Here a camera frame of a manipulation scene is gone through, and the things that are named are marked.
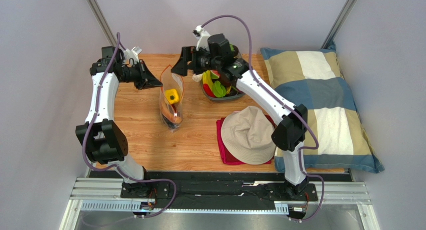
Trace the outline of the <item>dark grape bunch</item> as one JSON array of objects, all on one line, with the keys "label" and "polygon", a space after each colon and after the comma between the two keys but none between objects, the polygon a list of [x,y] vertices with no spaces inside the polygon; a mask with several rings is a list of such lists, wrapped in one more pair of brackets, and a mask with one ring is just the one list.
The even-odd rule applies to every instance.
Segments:
[{"label": "dark grape bunch", "polygon": [[176,130],[176,129],[178,129],[180,126],[181,126],[181,124],[182,124],[182,122],[174,122],[174,121],[170,121],[169,119],[167,119],[167,118],[163,118],[163,122],[164,122],[164,124],[169,128],[169,129],[171,129],[171,130]]}]

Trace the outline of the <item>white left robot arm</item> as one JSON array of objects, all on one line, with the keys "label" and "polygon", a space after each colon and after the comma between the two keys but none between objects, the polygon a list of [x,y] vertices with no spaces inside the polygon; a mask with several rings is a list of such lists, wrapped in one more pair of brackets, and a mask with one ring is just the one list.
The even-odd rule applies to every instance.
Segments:
[{"label": "white left robot arm", "polygon": [[141,52],[140,47],[126,50],[119,46],[102,48],[102,58],[89,70],[93,92],[88,116],[84,124],[75,129],[88,167],[98,172],[115,170],[128,186],[150,180],[146,168],[129,154],[127,137],[115,122],[119,85],[133,83],[138,90],[163,86],[139,58]]}]

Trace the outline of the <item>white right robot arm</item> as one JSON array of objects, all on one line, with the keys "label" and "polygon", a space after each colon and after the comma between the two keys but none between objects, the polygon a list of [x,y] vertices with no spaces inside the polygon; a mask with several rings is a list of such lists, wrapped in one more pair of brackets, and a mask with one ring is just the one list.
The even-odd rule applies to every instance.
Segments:
[{"label": "white right robot arm", "polygon": [[276,124],[271,139],[283,151],[288,188],[300,194],[309,183],[300,154],[308,128],[307,108],[290,103],[267,85],[253,70],[251,63],[239,56],[239,49],[232,46],[224,34],[210,35],[201,30],[193,33],[197,44],[182,48],[172,73],[187,76],[190,70],[195,74],[217,70],[226,83],[235,86],[263,108]]}]

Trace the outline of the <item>yellow bell pepper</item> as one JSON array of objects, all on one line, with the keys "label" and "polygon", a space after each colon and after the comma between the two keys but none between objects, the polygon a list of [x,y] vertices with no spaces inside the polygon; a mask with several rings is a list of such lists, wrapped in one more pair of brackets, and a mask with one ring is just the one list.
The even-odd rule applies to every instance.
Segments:
[{"label": "yellow bell pepper", "polygon": [[170,105],[174,105],[180,102],[181,97],[179,95],[179,92],[175,88],[167,89],[164,92],[164,95]]}]

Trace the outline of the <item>clear zip top bag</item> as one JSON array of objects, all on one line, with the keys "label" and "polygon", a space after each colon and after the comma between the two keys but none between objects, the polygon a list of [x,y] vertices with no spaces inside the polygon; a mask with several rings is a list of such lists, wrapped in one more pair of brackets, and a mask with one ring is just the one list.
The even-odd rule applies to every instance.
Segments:
[{"label": "clear zip top bag", "polygon": [[160,76],[163,87],[160,89],[159,112],[162,122],[171,132],[179,129],[183,122],[183,99],[185,83],[183,77],[172,73],[168,65]]}]

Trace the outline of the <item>orange carrot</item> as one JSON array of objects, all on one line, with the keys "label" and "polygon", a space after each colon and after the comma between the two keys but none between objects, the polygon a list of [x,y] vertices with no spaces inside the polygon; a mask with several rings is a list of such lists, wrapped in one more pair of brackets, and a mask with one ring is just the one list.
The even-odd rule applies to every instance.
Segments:
[{"label": "orange carrot", "polygon": [[164,101],[160,102],[160,113],[172,123],[180,124],[183,121],[182,116],[177,112],[174,106]]}]

